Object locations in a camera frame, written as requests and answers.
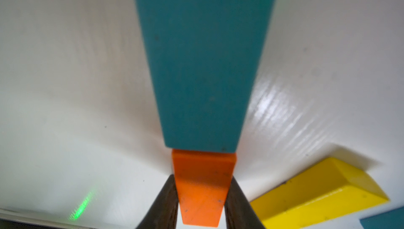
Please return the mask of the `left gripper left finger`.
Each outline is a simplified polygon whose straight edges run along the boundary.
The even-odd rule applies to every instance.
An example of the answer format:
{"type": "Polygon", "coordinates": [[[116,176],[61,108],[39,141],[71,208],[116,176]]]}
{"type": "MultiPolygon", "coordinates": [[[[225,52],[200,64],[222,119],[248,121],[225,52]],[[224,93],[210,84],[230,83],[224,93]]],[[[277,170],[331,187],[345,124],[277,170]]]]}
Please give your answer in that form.
{"type": "Polygon", "coordinates": [[[178,205],[175,178],[172,174],[136,229],[176,229],[178,205]]]}

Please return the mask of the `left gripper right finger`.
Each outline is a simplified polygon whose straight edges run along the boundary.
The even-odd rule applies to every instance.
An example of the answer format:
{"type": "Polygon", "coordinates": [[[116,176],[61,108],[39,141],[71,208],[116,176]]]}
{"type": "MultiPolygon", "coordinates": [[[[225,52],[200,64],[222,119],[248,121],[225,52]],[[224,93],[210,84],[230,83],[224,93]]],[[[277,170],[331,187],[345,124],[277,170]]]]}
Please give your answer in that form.
{"type": "Polygon", "coordinates": [[[231,180],[224,207],[227,229],[265,229],[235,177],[231,180]]]}

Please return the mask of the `teal long block diagonal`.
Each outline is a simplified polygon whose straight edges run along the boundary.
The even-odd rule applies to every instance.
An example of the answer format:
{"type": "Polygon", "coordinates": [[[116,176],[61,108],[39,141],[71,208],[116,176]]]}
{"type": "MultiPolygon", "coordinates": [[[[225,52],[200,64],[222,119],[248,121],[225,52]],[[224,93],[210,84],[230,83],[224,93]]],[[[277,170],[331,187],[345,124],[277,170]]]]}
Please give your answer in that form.
{"type": "Polygon", "coordinates": [[[167,147],[234,153],[275,0],[135,0],[167,147]]]}

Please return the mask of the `orange rectangular block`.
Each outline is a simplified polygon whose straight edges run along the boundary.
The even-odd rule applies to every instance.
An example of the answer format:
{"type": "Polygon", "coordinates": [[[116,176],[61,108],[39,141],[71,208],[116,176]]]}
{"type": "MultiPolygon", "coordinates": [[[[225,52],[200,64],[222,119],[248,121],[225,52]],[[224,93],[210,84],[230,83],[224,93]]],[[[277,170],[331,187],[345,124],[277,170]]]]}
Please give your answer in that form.
{"type": "Polygon", "coordinates": [[[218,227],[237,155],[172,150],[171,158],[183,223],[218,227]]]}

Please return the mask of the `yellow rectangular block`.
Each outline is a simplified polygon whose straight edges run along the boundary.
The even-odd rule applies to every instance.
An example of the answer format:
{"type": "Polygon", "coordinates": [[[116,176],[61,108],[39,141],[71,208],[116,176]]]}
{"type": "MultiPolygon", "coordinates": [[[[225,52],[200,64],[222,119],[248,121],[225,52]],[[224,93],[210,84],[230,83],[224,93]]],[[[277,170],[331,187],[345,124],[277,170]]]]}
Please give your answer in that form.
{"type": "Polygon", "coordinates": [[[251,202],[267,229],[301,229],[389,202],[363,170],[327,158],[251,202]]]}

